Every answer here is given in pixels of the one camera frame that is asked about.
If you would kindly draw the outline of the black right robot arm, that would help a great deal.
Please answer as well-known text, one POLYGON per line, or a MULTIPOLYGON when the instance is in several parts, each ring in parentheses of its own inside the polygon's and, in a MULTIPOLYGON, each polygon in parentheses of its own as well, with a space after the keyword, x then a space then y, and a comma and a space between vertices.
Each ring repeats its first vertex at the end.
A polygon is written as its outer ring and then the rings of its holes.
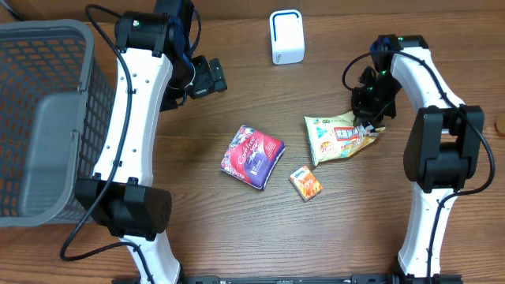
POLYGON ((479 151, 488 148, 482 134, 484 112, 466 105, 437 71, 420 35, 380 35, 367 53, 373 64, 352 88, 356 125, 377 127, 396 115, 395 97, 405 91, 416 118, 403 154, 413 186, 406 237, 393 273, 355 275, 355 283, 460 283, 442 275, 440 252, 451 209, 468 194, 465 183, 476 172, 479 151))

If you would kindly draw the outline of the Kleenex tissue pack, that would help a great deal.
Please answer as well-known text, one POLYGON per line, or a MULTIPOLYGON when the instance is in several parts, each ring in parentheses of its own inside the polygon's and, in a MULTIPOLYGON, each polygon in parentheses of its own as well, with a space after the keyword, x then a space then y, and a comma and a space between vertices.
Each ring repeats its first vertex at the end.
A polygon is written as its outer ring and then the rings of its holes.
POLYGON ((294 185, 303 201, 308 201, 323 191, 323 186, 307 166, 302 166, 290 175, 294 185))

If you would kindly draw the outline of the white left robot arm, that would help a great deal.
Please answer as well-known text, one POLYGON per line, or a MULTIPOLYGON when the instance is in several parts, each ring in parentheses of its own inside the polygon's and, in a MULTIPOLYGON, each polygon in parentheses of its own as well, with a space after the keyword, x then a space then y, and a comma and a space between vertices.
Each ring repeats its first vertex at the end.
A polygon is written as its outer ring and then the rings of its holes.
POLYGON ((190 1, 158 1, 150 13, 120 14, 107 39, 118 61, 113 110, 92 176, 74 194, 85 218, 130 251, 140 283, 185 281, 166 233, 171 194, 153 186, 153 146, 161 112, 227 88, 219 60, 195 55, 190 29, 200 22, 190 1))

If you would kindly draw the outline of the red Carefree pad pack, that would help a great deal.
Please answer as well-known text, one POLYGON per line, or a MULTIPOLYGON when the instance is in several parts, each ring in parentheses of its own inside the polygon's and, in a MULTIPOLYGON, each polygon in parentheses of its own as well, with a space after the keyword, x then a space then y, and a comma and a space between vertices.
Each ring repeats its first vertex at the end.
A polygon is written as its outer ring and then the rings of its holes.
POLYGON ((221 170, 264 191, 271 172, 285 149, 283 141, 242 125, 223 156, 221 170))

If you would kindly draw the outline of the yellow wet wipes pack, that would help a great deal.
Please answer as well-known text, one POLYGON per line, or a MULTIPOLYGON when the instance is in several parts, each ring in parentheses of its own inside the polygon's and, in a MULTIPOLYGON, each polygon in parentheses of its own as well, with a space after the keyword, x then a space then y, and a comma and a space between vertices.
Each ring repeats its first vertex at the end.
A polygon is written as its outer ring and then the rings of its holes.
POLYGON ((375 127, 368 121, 355 125, 352 111, 334 117, 304 116, 312 164, 334 159, 348 159, 367 147, 386 129, 375 127))

